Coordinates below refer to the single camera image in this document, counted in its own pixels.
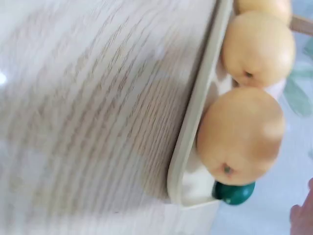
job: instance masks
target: green leaf pattern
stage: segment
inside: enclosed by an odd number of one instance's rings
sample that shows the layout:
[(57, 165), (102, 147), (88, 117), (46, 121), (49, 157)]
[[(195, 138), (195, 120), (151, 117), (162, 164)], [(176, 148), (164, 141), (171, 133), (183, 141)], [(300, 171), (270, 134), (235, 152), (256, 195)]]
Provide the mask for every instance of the green leaf pattern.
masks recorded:
[[(313, 38), (308, 40), (302, 52), (313, 60)], [(284, 90), (284, 96), (292, 111), (301, 118), (308, 118), (313, 114), (313, 105), (309, 96), (297, 84), (300, 81), (310, 82), (310, 93), (313, 94), (313, 66), (293, 69)], [(313, 146), (308, 150), (308, 157), (313, 160)]]

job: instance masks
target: white tray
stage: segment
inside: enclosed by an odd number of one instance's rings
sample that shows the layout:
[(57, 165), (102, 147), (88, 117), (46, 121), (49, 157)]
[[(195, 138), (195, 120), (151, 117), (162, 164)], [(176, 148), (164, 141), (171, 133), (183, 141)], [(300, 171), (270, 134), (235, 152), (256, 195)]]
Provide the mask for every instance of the white tray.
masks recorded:
[(171, 202), (188, 208), (217, 202), (212, 197), (215, 180), (201, 163), (195, 148), (196, 132), (202, 114), (219, 95), (232, 88), (232, 79), (221, 66), (219, 55), (233, 1), (217, 1), (217, 4), (215, 19), (167, 175)]

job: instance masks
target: table surface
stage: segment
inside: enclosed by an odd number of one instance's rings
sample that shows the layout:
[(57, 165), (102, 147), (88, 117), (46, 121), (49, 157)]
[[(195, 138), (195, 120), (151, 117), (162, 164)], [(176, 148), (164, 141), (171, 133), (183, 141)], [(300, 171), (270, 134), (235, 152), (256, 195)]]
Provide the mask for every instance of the table surface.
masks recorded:
[(209, 234), (166, 174), (214, 5), (0, 2), (0, 234)]

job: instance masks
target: green ball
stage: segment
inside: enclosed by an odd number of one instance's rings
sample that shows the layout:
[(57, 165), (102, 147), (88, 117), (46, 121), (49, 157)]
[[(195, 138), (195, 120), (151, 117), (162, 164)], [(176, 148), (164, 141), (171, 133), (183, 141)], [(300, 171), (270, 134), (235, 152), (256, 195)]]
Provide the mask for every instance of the green ball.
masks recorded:
[(245, 202), (253, 193), (255, 182), (243, 186), (224, 185), (216, 182), (213, 196), (230, 205), (239, 205)]

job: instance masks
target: light wooden table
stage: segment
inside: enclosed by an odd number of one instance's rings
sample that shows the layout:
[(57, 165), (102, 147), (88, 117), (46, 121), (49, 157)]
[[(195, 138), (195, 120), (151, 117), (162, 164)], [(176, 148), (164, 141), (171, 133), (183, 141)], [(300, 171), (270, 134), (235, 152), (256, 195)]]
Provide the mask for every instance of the light wooden table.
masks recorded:
[(0, 234), (209, 234), (166, 174), (214, 5), (0, 0)]

